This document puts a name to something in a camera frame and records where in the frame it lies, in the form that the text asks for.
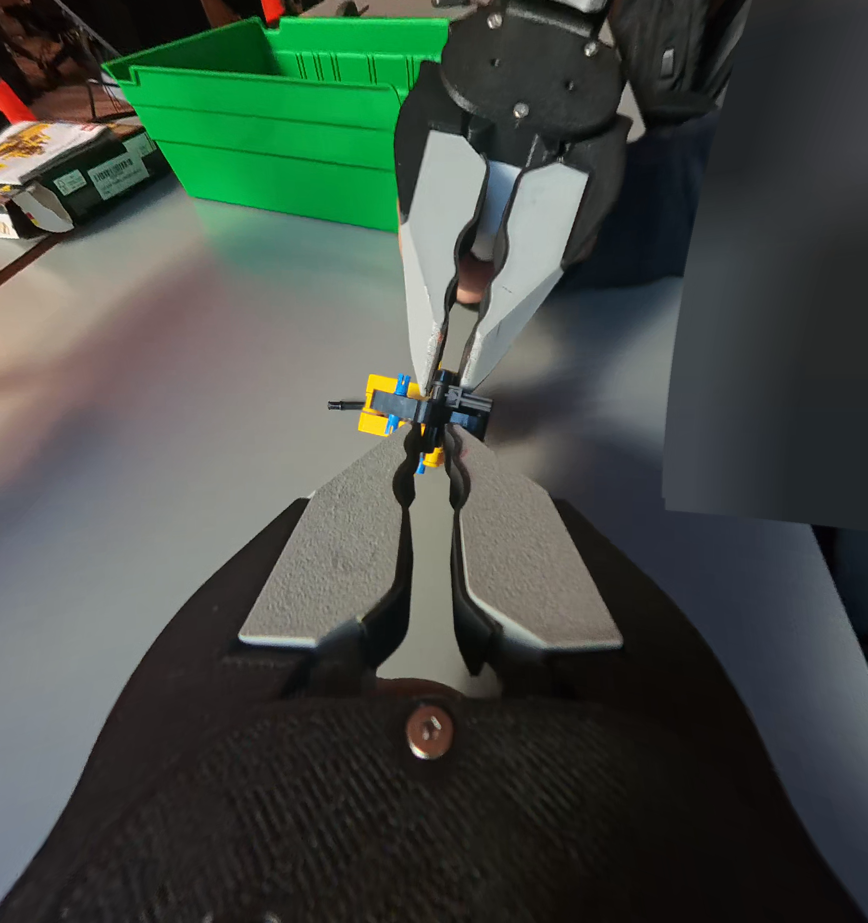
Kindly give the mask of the person's right hand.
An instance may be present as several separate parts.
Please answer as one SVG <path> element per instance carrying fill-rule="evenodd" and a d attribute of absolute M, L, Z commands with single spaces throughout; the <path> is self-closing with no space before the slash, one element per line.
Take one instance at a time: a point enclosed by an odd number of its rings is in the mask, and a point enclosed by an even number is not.
<path fill-rule="evenodd" d="M 480 260 L 471 251 L 465 254 L 459 262 L 455 302 L 463 306 L 479 304 L 494 272 L 492 261 Z"/>

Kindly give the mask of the black backpack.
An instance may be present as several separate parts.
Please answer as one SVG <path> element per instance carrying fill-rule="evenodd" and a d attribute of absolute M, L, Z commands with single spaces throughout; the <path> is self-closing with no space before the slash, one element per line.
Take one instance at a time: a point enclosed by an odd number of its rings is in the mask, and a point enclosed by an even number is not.
<path fill-rule="evenodd" d="M 647 129 L 714 112 L 751 1 L 615 1 L 608 15 Z"/>

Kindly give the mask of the yellow lego assembly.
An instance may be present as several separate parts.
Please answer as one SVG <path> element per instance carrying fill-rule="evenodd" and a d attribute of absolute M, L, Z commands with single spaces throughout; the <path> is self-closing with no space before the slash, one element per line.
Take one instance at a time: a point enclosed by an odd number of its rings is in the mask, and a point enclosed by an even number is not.
<path fill-rule="evenodd" d="M 405 425 L 405 422 L 396 420 L 396 417 L 391 414 L 385 414 L 371 408 L 372 397 L 377 390 L 387 394 L 413 399 L 421 399 L 422 393 L 417 383 L 413 383 L 411 375 L 369 375 L 366 386 L 366 399 L 359 412 L 358 429 L 360 432 L 376 437 L 388 437 L 398 428 Z M 428 453 L 422 453 L 417 466 L 416 475 L 441 468 L 443 463 L 443 448 L 437 448 Z"/>

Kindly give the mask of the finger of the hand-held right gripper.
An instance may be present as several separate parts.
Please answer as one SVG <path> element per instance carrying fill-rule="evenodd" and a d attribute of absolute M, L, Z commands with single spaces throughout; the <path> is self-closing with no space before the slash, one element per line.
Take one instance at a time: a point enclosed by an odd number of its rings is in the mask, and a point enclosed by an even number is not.
<path fill-rule="evenodd" d="M 588 174 L 550 164 L 521 174 L 496 242 L 504 260 L 484 299 L 467 343 L 464 387 L 480 386 L 562 276 L 562 259 Z"/>
<path fill-rule="evenodd" d="M 463 236 L 477 220 L 486 160 L 465 137 L 431 131 L 399 238 L 414 378 L 427 395 L 446 340 Z"/>

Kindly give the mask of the black cardboard lego box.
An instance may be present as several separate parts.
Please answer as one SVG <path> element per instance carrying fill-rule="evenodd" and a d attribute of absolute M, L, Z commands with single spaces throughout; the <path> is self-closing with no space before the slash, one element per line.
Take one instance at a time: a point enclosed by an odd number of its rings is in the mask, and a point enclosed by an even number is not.
<path fill-rule="evenodd" d="M 141 124 L 107 122 L 114 136 L 19 187 L 0 185 L 0 239 L 64 235 L 170 172 Z"/>

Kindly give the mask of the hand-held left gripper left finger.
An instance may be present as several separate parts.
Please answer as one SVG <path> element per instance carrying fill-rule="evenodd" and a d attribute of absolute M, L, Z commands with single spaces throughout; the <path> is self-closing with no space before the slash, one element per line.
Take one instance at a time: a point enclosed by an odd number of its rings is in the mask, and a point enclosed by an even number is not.
<path fill-rule="evenodd" d="M 250 648 L 378 667 L 407 633 L 416 436 L 392 435 L 321 485 L 243 622 Z"/>

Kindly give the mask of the lego instruction booklet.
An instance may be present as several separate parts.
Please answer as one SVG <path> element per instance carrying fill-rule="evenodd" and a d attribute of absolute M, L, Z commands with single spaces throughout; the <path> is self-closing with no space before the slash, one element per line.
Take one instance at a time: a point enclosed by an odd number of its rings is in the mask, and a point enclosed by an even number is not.
<path fill-rule="evenodd" d="M 106 125 L 22 122 L 0 133 L 0 185 L 19 187 L 50 166 L 114 136 Z"/>

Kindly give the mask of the black lego connector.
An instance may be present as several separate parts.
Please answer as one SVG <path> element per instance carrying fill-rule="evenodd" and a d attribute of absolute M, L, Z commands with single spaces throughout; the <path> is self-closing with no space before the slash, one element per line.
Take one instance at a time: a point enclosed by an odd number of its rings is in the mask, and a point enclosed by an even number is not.
<path fill-rule="evenodd" d="M 328 402 L 327 408 L 333 412 L 359 414 L 365 399 L 366 395 L 361 399 L 333 399 Z M 443 447 L 447 426 L 450 424 L 482 439 L 492 413 L 493 400 L 461 387 L 457 373 L 440 368 L 435 373 L 430 392 L 422 393 L 421 399 L 377 390 L 373 394 L 371 408 L 391 414 L 396 420 L 404 421 L 405 425 L 419 426 L 421 450 L 428 453 Z"/>

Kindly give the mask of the green plastic bin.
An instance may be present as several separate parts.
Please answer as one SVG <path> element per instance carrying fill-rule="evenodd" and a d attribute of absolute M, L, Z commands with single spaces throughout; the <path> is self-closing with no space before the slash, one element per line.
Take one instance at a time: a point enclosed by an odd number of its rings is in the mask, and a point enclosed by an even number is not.
<path fill-rule="evenodd" d="M 256 18 L 105 65 L 186 192 L 397 230 L 394 128 L 442 17 Z"/>

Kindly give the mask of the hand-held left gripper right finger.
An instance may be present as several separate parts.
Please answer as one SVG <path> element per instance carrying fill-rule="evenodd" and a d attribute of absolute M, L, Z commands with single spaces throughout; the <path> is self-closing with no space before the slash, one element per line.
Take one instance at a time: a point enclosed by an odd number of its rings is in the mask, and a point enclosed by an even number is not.
<path fill-rule="evenodd" d="M 454 633 L 472 675 L 613 652 L 623 636 L 553 499 L 468 433 L 444 435 Z"/>

